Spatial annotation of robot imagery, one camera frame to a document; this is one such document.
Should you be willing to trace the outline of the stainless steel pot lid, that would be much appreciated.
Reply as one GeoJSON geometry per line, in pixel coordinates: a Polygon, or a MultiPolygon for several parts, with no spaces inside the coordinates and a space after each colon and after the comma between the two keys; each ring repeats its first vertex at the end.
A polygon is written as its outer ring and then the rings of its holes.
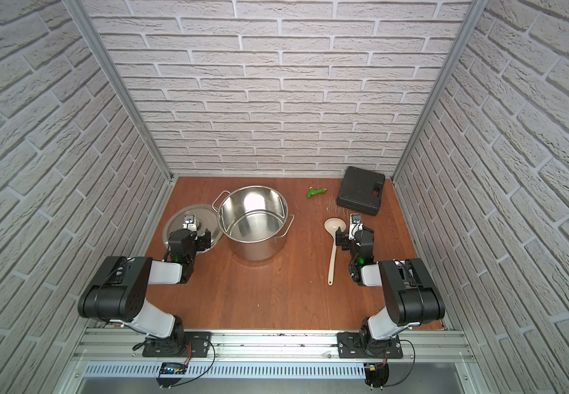
{"type": "Polygon", "coordinates": [[[210,247],[204,251],[197,251],[197,255],[208,253],[219,243],[223,236],[217,223],[215,210],[211,205],[190,205],[174,214],[164,225],[162,232],[164,247],[169,246],[171,233],[184,228],[196,231],[199,237],[204,236],[206,230],[210,231],[210,247]]]}

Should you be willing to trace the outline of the beige plastic ladle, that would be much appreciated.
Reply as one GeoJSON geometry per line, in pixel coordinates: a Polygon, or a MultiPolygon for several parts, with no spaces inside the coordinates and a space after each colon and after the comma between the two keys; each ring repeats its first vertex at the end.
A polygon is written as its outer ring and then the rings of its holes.
{"type": "Polygon", "coordinates": [[[329,261],[329,269],[327,275],[327,283],[329,286],[334,284],[334,277],[335,277],[335,258],[336,258],[336,240],[338,236],[336,235],[337,231],[344,231],[346,229],[346,223],[340,218],[329,218],[324,223],[325,231],[327,231],[331,238],[331,251],[330,251],[330,261],[329,261]]]}

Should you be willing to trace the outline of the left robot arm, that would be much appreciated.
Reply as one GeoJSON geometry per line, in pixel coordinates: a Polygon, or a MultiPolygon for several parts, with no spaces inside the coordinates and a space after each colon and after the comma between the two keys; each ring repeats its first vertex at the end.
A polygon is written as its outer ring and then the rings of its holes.
{"type": "Polygon", "coordinates": [[[77,311],[83,318],[119,323],[146,335],[149,341],[186,342],[181,318],[168,314],[146,298],[150,285],[185,284],[194,272],[199,252],[211,248],[211,233],[183,228],[169,236],[164,259],[110,256],[80,295],[77,311]]]}

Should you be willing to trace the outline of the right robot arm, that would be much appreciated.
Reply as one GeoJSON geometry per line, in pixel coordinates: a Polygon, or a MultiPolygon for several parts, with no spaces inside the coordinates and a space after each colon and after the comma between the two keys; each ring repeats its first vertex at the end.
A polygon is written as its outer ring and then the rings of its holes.
{"type": "Polygon", "coordinates": [[[360,287],[379,287],[384,307],[365,318],[359,335],[364,343],[391,341],[399,333],[445,316],[445,302],[421,259],[374,260],[374,231],[358,225],[352,234],[334,231],[335,245],[348,251],[348,272],[360,287]]]}

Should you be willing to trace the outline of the black plastic case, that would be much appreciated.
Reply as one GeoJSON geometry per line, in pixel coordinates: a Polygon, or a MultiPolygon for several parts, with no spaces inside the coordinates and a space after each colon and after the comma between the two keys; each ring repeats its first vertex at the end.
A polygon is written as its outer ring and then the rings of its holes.
{"type": "Polygon", "coordinates": [[[343,176],[336,204],[358,213],[376,216],[381,210],[385,175],[349,166],[343,176]]]}

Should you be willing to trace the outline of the green plastic tap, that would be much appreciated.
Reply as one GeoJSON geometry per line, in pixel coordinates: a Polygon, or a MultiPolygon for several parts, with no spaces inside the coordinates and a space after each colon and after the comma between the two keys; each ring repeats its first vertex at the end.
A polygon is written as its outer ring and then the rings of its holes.
{"type": "Polygon", "coordinates": [[[327,189],[324,188],[324,187],[319,188],[319,189],[316,189],[316,188],[314,188],[314,187],[311,186],[311,187],[308,189],[308,191],[307,191],[307,199],[310,200],[310,199],[312,199],[313,197],[315,197],[315,196],[317,196],[317,195],[323,195],[323,194],[325,194],[326,192],[327,192],[327,189]]]}

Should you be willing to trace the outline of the left controller board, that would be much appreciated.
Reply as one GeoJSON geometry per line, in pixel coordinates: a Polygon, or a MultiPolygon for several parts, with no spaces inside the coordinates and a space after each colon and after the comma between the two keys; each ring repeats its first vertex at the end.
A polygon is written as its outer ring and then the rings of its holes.
{"type": "Polygon", "coordinates": [[[156,382],[161,388],[171,388],[181,382],[186,372],[186,364],[164,362],[159,369],[156,382]]]}

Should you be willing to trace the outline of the controller board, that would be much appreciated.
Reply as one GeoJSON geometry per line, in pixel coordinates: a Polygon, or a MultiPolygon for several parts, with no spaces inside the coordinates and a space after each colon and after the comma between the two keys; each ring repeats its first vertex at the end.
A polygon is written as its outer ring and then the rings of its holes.
{"type": "Polygon", "coordinates": [[[186,364],[164,362],[159,369],[156,382],[161,388],[171,388],[181,382],[186,372],[186,364]]]}
{"type": "Polygon", "coordinates": [[[364,364],[364,383],[370,388],[384,389],[389,380],[389,366],[387,364],[364,364]]]}

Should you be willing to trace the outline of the right controller board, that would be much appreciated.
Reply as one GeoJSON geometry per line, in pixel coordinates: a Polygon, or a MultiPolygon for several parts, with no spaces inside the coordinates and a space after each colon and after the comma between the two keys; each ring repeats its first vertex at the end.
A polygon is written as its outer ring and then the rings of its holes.
{"type": "Polygon", "coordinates": [[[364,364],[364,383],[370,388],[384,389],[389,380],[389,366],[387,364],[364,364]]]}

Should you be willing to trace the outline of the white vent grille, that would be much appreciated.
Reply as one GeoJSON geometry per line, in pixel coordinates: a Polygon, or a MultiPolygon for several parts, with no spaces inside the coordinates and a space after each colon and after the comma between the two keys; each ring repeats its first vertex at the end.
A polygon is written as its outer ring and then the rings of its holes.
{"type": "MultiPolygon", "coordinates": [[[[161,361],[109,362],[91,361],[87,364],[85,378],[171,378],[169,369],[161,361]]],[[[357,362],[192,362],[182,376],[195,378],[203,374],[212,379],[363,379],[364,366],[357,362]]]]}

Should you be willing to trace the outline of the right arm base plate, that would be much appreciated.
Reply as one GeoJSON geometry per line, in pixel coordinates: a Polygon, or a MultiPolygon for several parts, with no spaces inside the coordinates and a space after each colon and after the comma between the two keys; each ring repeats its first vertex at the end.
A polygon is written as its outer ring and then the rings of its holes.
{"type": "Polygon", "coordinates": [[[360,332],[338,332],[337,349],[340,359],[402,359],[399,338],[377,341],[360,332]]]}

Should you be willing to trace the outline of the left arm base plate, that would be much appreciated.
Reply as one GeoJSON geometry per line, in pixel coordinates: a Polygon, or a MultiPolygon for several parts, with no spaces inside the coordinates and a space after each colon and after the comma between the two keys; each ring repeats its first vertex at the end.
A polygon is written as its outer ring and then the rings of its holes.
{"type": "Polygon", "coordinates": [[[142,356],[154,358],[206,358],[210,352],[212,332],[188,331],[178,338],[147,338],[144,342],[142,356]]]}

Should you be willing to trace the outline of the aluminium front rail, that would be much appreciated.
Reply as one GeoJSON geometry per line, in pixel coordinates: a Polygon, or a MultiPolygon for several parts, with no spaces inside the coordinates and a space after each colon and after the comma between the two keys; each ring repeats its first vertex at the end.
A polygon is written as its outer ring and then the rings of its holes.
{"type": "MultiPolygon", "coordinates": [[[[335,330],[235,330],[214,329],[207,340],[218,361],[417,361],[421,363],[475,363],[471,347],[461,331],[407,330],[388,351],[373,354],[341,342],[335,330]]],[[[133,349],[144,336],[123,328],[88,328],[75,346],[78,361],[141,361],[143,349],[133,349]]]]}

